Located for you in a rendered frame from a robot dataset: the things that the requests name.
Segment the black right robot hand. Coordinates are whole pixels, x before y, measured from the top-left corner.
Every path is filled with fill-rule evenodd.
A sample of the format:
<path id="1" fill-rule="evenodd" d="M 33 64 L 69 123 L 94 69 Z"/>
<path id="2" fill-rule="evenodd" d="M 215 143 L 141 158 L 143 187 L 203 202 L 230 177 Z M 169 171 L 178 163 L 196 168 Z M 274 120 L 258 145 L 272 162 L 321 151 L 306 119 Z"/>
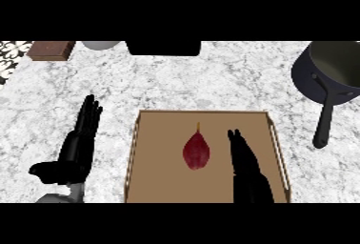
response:
<path id="1" fill-rule="evenodd" d="M 253 151 L 239 130 L 227 131 L 233 166 L 233 202 L 272 204 L 274 198 L 267 177 L 259 171 Z"/>

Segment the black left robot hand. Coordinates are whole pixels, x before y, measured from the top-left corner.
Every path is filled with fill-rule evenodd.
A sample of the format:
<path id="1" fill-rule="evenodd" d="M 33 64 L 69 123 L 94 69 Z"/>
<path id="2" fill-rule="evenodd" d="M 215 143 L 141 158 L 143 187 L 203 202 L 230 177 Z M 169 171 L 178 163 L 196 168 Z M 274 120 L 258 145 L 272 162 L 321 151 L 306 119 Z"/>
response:
<path id="1" fill-rule="evenodd" d="M 76 115 L 75 128 L 66 135 L 57 160 L 33 164 L 28 171 L 44 184 L 67 185 L 85 181 L 91 171 L 101 112 L 103 107 L 94 95 L 87 95 Z"/>

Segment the brown wooden tray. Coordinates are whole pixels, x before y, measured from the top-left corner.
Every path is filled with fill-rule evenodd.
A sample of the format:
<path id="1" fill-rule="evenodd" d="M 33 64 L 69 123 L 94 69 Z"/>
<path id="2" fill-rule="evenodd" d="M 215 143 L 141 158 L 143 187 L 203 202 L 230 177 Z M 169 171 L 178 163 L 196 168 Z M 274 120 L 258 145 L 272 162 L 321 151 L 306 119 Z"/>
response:
<path id="1" fill-rule="evenodd" d="M 227 132 L 239 130 L 255 153 L 277 203 L 290 188 L 275 127 L 267 112 L 140 111 L 125 177 L 128 203 L 233 201 L 233 168 Z M 194 133 L 209 146 L 203 168 L 188 168 L 182 148 Z"/>

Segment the black and white patterned cloth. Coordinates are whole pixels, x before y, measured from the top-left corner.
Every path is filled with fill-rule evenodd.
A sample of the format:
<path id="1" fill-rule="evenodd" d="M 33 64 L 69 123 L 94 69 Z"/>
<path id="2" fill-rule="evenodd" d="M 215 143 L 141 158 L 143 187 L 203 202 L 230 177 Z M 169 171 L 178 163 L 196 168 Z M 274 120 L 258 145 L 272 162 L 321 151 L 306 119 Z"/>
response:
<path id="1" fill-rule="evenodd" d="M 30 46 L 30 41 L 0 41 L 0 85 L 5 84 Z"/>

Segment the brown wooden box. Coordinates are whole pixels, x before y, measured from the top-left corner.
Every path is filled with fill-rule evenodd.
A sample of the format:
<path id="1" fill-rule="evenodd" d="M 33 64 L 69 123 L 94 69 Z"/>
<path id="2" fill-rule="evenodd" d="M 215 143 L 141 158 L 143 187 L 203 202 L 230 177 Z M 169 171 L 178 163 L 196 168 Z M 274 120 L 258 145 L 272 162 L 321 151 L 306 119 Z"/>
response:
<path id="1" fill-rule="evenodd" d="M 33 61 L 66 61 L 75 41 L 35 41 L 26 55 Z"/>

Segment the grey round bowl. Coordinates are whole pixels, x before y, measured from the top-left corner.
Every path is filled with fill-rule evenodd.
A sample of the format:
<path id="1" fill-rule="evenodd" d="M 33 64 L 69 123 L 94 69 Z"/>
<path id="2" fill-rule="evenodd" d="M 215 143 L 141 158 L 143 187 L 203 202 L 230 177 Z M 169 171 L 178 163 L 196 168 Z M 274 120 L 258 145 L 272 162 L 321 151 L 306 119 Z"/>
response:
<path id="1" fill-rule="evenodd" d="M 82 45 L 92 51 L 110 49 L 118 44 L 118 41 L 82 41 Z"/>

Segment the black appliance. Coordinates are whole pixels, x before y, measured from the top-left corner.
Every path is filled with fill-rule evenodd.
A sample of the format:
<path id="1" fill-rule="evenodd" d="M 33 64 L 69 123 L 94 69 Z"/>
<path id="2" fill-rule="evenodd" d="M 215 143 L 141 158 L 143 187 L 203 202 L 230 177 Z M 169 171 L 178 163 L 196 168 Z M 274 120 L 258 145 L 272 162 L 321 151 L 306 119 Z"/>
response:
<path id="1" fill-rule="evenodd" d="M 159 56 L 197 56 L 199 41 L 128 41 L 126 47 L 131 55 Z"/>

